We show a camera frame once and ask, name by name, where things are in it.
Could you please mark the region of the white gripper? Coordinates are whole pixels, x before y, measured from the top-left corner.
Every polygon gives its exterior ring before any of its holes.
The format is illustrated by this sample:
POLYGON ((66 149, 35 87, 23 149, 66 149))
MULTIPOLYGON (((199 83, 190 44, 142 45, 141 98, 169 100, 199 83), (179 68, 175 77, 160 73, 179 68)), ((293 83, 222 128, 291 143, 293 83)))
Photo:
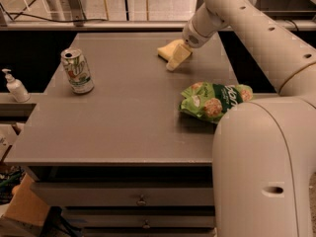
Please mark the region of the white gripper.
MULTIPOLYGON (((184 42, 191 48, 200 48, 209 41, 209 37, 200 35, 194 28, 192 21, 188 21, 182 31, 182 38, 184 42)), ((173 53, 171 59, 167 62, 167 69, 174 71, 178 68, 191 54, 178 45, 173 53)))

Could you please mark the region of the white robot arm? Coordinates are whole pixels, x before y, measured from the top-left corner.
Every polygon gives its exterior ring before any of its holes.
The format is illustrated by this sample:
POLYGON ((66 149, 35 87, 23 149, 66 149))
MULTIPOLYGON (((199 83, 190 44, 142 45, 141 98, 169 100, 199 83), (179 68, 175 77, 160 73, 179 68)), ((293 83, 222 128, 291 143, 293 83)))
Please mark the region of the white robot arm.
POLYGON ((212 142, 217 237, 313 237, 316 49, 253 0, 203 0, 184 28, 198 48, 230 27, 276 90, 220 120, 212 142))

